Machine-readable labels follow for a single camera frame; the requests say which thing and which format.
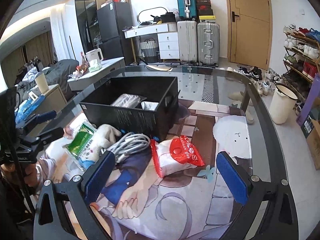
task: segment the teal suitcase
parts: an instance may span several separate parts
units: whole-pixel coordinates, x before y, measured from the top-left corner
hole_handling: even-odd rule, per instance
[[[182,20],[197,19],[196,0],[178,0],[178,9]]]

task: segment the paper roll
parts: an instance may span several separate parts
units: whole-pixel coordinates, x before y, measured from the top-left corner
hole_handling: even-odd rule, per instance
[[[49,90],[49,86],[48,86],[48,83],[45,79],[45,75],[44,73],[42,73],[40,76],[38,76],[36,79],[36,83],[40,89],[40,92],[42,94],[44,94],[45,92],[47,92]]]

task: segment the gray blanket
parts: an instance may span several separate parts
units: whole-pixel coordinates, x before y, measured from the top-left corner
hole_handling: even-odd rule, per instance
[[[39,72],[39,74],[44,73],[45,79],[47,80],[49,86],[59,84],[66,100],[69,101],[73,97],[73,92],[68,86],[68,75],[72,74],[76,70],[76,67],[78,65],[79,62],[77,60],[63,59],[58,63],[51,65],[49,69]],[[28,98],[28,91],[35,86],[36,81],[32,81],[30,83],[21,81],[18,84],[17,92],[20,95],[20,100],[19,96],[17,95],[17,105],[20,105],[24,100]]]

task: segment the white sticker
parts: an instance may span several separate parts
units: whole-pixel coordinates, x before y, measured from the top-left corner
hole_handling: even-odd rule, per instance
[[[310,132],[311,132],[311,127],[310,127],[308,121],[305,121],[305,122],[304,122],[304,126],[306,127],[307,132],[310,133]]]

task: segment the door frame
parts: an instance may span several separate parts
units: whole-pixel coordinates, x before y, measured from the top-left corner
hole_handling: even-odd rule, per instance
[[[271,45],[272,45],[272,33],[273,33],[273,19],[272,19],[272,4],[271,0],[269,1],[269,14],[270,14],[270,34],[269,34],[269,46],[268,46],[268,62],[267,69],[270,64],[270,55],[271,55]],[[230,8],[230,0],[227,0],[227,9],[228,9],[228,62],[230,62],[230,54],[231,54],[231,8]]]

